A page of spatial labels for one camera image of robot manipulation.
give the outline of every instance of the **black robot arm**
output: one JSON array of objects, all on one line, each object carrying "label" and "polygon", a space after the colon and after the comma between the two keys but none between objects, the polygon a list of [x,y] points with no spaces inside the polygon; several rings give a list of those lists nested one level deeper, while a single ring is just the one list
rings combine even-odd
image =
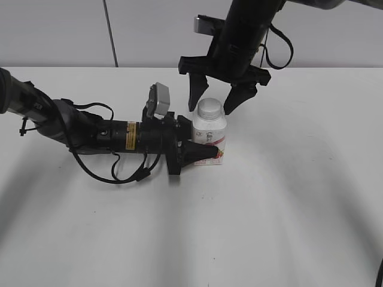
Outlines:
[{"label": "black robot arm", "polygon": [[[331,9],[344,0],[292,1]],[[353,1],[383,9],[383,0]],[[286,0],[233,0],[225,20],[203,15],[195,18],[194,31],[211,35],[213,39],[206,56],[181,57],[178,64],[180,74],[189,74],[190,111],[195,109],[200,97],[209,87],[206,76],[232,86],[224,104],[226,114],[230,114],[241,103],[254,97],[257,93],[257,84],[262,86],[268,84],[271,79],[270,73],[250,64],[269,28],[288,43],[292,57],[293,46],[290,40],[271,25],[275,14],[283,8],[285,2]]]},{"label": "black robot arm", "polygon": [[[73,153],[80,166],[94,178],[111,183],[122,184],[141,180],[150,174],[152,168],[145,167],[147,154],[164,154],[170,175],[179,175],[182,167],[198,160],[215,157],[218,148],[199,145],[192,138],[192,123],[182,115],[174,118],[168,112],[169,90],[156,83],[149,92],[149,100],[142,112],[142,121],[116,121],[113,117],[104,120],[96,114],[79,111],[101,103],[86,106],[74,105],[68,99],[51,100],[34,87],[31,82],[20,82],[10,73],[0,68],[0,114],[7,111],[24,118],[20,134],[25,133],[25,121],[31,120],[37,131],[55,141],[65,144]],[[144,154],[144,162],[129,180],[105,179],[94,175],[82,163],[79,154]]]}]

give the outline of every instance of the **cylindrical joint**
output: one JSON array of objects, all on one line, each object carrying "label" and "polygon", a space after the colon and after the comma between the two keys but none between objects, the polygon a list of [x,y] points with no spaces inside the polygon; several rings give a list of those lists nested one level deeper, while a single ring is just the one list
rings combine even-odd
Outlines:
[{"label": "cylindrical joint", "polygon": [[213,53],[215,68],[243,76],[284,0],[233,0]]},{"label": "cylindrical joint", "polygon": [[53,110],[31,83],[23,83],[0,68],[0,114],[6,111],[28,117],[36,123],[53,118]]}]

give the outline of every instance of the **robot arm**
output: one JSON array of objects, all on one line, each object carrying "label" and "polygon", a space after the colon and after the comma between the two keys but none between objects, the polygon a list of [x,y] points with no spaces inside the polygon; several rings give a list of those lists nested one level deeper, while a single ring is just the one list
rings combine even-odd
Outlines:
[{"label": "robot arm", "polygon": [[[344,0],[292,1],[331,9]],[[383,0],[352,1],[383,9]],[[213,39],[206,56],[181,57],[178,64],[180,74],[189,74],[190,111],[195,109],[198,100],[209,87],[206,76],[232,86],[224,104],[226,114],[230,114],[241,103],[254,97],[257,84],[268,84],[271,79],[270,73],[250,64],[266,31],[273,28],[271,23],[275,14],[283,8],[285,2],[286,0],[233,0],[226,20],[207,16],[196,18],[194,31],[212,35]]]}]

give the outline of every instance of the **bottle label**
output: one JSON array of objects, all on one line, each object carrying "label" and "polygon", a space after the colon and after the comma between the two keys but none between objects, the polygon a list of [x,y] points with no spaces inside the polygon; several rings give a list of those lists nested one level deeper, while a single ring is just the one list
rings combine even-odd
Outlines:
[{"label": "bottle label", "polygon": [[197,166],[205,166],[210,164],[222,164],[223,155],[225,151],[225,129],[223,130],[198,130],[193,128],[193,142],[202,145],[213,145],[218,148],[218,154],[216,158],[208,158],[206,160],[200,160],[194,164]]}]

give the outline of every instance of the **white tabletop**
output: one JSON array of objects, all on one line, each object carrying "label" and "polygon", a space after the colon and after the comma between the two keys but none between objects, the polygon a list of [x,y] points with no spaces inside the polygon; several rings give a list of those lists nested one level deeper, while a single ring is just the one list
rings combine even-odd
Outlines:
[{"label": "white tabletop", "polygon": [[[176,69],[10,68],[52,98],[105,102],[139,121]],[[0,115],[0,286],[373,286],[383,257],[383,69],[271,71],[228,116],[222,166],[124,186],[87,176],[66,148]],[[206,97],[229,85],[209,80]],[[104,117],[108,111],[95,109]],[[84,157],[109,176],[111,155]],[[124,157],[129,176],[140,155]]]}]

